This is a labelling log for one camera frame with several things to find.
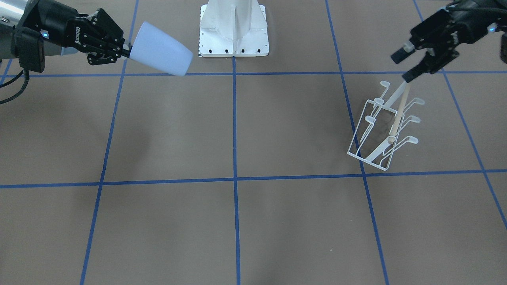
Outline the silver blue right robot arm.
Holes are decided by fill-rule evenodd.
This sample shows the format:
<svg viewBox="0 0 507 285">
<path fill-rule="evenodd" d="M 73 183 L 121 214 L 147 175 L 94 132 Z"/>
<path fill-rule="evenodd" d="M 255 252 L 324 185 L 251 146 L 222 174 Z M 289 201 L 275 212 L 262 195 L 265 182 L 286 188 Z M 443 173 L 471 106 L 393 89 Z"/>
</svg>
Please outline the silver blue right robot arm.
<svg viewBox="0 0 507 285">
<path fill-rule="evenodd" d="M 119 25 L 99 8 L 82 14 L 56 0 L 1 1 L 1 59 L 19 58 L 16 38 L 35 36 L 44 56 L 87 55 L 90 65 L 115 63 L 130 57 L 132 45 Z"/>
</svg>

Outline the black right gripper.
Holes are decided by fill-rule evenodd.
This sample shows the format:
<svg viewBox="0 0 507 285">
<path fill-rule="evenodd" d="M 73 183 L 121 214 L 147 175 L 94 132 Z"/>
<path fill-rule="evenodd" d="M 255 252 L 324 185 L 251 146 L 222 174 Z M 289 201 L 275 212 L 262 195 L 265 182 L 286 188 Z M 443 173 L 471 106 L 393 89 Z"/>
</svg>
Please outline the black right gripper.
<svg viewBox="0 0 507 285">
<path fill-rule="evenodd" d="M 85 53 L 92 66 L 129 59 L 132 51 L 121 27 L 102 8 L 88 15 L 56 0 L 31 0 L 24 10 L 24 27 L 49 43 Z"/>
</svg>

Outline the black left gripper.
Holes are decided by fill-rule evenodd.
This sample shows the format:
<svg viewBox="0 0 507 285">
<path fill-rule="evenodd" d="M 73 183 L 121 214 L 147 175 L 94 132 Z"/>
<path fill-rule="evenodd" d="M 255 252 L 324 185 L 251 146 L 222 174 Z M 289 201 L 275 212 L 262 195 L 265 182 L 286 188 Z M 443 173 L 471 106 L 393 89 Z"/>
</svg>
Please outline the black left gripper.
<svg viewBox="0 0 507 285">
<path fill-rule="evenodd" d="M 410 83 L 423 74 L 434 74 L 458 58 L 456 48 L 473 44 L 489 33 L 501 29 L 500 0 L 453 0 L 410 31 L 411 43 L 404 43 L 391 54 L 395 64 L 407 59 L 415 50 L 425 56 L 402 78 Z"/>
</svg>

